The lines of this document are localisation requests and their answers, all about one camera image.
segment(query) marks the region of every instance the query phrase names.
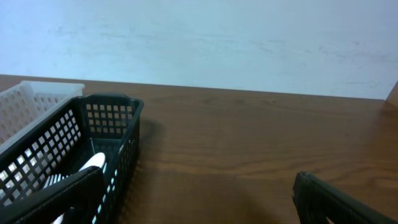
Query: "table surface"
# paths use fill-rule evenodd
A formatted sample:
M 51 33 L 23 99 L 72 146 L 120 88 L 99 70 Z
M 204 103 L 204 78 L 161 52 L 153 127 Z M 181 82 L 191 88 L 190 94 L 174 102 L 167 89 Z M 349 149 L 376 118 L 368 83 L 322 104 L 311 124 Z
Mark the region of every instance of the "table surface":
M 142 156 L 120 223 L 299 223 L 298 171 L 398 220 L 398 109 L 381 100 L 84 83 L 145 101 Z

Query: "white basket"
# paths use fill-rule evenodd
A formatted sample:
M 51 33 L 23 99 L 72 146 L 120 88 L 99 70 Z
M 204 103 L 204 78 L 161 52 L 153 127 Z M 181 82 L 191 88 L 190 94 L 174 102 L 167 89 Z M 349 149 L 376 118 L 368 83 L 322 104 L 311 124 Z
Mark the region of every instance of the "white basket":
M 81 96 L 84 87 L 74 83 L 22 81 L 0 93 L 0 153 L 70 98 Z

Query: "black basket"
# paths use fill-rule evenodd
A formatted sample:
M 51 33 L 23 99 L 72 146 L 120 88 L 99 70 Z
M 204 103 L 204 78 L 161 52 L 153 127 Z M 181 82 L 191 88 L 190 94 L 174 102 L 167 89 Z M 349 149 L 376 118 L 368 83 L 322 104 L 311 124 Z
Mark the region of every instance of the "black basket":
M 108 222 L 139 156 L 143 107 L 124 95 L 76 97 L 0 154 L 0 223 L 45 223 L 65 212 L 65 222 Z M 103 170 L 78 172 L 98 152 Z M 52 174 L 69 177 L 41 189 Z

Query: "plastic container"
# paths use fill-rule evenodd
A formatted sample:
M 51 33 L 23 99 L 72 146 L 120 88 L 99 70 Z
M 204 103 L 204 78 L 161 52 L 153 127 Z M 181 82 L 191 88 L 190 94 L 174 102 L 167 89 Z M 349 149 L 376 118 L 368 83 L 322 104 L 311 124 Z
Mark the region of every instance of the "plastic container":
M 70 98 L 81 96 L 84 87 L 74 83 L 22 81 L 0 93 L 0 153 Z
M 0 215 L 14 222 L 15 217 L 10 215 L 39 212 L 40 216 L 19 217 L 33 223 L 38 221 L 35 217 L 54 220 L 74 207 L 80 211 L 66 215 L 70 223 L 108 222 L 139 155 L 139 116 L 143 107 L 143 101 L 124 95 L 90 95 L 73 98 L 54 111 L 0 154 Z M 51 194 L 56 188 L 68 192 L 78 186 L 70 180 L 81 175 L 85 170 L 78 172 L 79 168 L 98 152 L 106 155 L 103 184 L 86 187 L 104 189 L 97 198 L 99 204 L 92 206 L 92 200 L 72 204 L 71 198 L 78 200 L 82 196 L 77 192 L 69 192 L 68 199 L 62 199 L 65 193 Z M 52 174 L 69 176 L 41 189 Z M 55 200 L 57 203 L 48 207 L 41 204 Z

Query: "white wall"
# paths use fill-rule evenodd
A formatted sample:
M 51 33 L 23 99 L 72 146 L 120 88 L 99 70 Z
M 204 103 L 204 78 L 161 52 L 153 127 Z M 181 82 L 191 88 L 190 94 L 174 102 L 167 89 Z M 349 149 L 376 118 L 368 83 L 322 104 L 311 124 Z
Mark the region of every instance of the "white wall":
M 0 73 L 385 99 L 397 24 L 396 0 L 0 0 Z

